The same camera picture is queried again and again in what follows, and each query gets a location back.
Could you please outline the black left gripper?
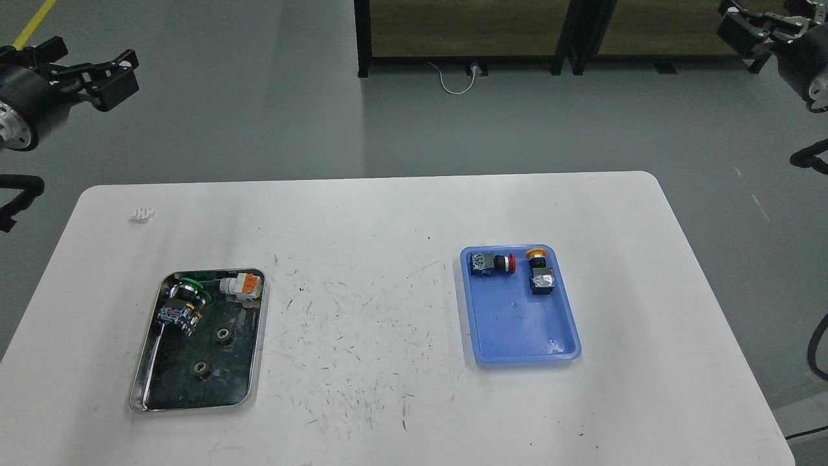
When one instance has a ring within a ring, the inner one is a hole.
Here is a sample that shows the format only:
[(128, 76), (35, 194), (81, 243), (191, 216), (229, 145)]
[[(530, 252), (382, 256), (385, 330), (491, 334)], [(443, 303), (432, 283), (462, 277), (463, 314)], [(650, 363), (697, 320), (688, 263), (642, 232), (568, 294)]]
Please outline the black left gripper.
[(62, 127), (70, 108), (83, 102), (108, 112), (139, 91), (136, 50), (98, 64), (53, 65), (49, 82), (41, 69), (68, 55), (61, 36), (21, 49), (1, 47), (1, 124), (6, 148), (32, 151)]

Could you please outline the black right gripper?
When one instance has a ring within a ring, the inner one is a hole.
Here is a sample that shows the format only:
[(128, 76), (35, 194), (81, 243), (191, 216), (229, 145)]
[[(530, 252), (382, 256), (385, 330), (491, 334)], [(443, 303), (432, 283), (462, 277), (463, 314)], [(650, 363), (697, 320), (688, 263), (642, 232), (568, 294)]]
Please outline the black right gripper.
[(750, 9), (741, 1), (721, 1), (717, 36), (759, 74), (772, 55), (778, 74), (810, 112), (827, 107), (826, 1), (784, 1), (786, 12)]

